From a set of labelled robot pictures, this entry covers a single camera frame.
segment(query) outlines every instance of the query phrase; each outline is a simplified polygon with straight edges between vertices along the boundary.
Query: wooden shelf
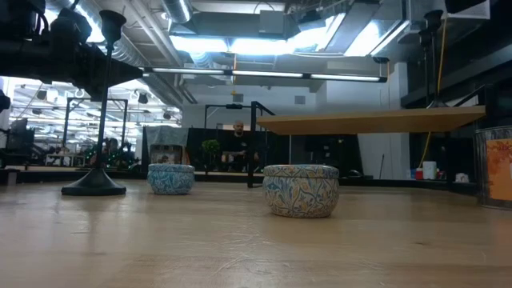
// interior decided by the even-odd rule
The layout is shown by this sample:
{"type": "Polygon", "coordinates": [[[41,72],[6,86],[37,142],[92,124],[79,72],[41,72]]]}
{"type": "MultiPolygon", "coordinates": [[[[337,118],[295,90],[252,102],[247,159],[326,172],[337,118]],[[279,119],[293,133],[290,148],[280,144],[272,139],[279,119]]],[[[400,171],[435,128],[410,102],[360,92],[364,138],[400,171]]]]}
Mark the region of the wooden shelf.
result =
{"type": "Polygon", "coordinates": [[[326,115],[266,116],[258,124],[280,135],[446,132],[486,115],[484,106],[326,115]]]}

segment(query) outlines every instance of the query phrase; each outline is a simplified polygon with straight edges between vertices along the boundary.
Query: wooden table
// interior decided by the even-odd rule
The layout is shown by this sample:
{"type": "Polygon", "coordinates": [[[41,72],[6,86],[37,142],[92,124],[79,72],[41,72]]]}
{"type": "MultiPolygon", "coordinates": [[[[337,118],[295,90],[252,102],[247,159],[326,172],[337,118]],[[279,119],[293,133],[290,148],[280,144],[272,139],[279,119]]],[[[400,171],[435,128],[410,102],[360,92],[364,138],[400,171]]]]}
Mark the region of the wooden table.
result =
{"type": "Polygon", "coordinates": [[[342,187],[330,218],[274,216],[260,189],[157,196],[0,187],[0,287],[482,288],[512,283],[512,214],[443,191],[342,187]]]}
{"type": "Polygon", "coordinates": [[[361,113],[265,116],[258,124],[280,135],[446,132],[486,115],[484,106],[361,113]]]}

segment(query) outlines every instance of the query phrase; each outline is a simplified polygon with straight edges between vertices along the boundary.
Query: potted plant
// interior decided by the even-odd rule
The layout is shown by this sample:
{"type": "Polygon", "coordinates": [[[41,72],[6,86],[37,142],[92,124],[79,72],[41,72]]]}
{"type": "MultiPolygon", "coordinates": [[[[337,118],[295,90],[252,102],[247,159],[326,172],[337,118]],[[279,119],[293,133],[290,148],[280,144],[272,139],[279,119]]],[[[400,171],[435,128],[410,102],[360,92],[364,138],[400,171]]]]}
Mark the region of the potted plant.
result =
{"type": "Polygon", "coordinates": [[[206,171],[214,170],[215,160],[221,151],[221,145],[217,140],[205,140],[202,142],[202,150],[208,154],[209,163],[206,171]]]}

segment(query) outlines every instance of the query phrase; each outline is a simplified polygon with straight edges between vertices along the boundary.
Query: green plant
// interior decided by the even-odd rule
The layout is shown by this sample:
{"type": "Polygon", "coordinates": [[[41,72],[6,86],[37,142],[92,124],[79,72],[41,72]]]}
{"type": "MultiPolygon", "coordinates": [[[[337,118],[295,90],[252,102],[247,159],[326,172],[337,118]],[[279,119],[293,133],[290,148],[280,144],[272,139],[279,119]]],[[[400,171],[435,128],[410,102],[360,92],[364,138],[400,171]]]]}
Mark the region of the green plant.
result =
{"type": "Polygon", "coordinates": [[[202,142],[202,149],[210,155],[216,155],[220,152],[221,145],[217,140],[205,140],[202,142]]]}

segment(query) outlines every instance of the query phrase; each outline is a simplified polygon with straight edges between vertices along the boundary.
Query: white container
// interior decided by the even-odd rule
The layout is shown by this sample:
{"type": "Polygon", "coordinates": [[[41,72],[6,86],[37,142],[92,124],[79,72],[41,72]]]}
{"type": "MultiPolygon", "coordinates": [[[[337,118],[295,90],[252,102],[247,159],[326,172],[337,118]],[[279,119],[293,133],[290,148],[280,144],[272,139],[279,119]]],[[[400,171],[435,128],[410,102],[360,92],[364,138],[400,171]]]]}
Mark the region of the white container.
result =
{"type": "Polygon", "coordinates": [[[436,163],[436,161],[424,161],[423,162],[423,179],[434,180],[437,171],[438,171],[438,164],[436,163]]]}

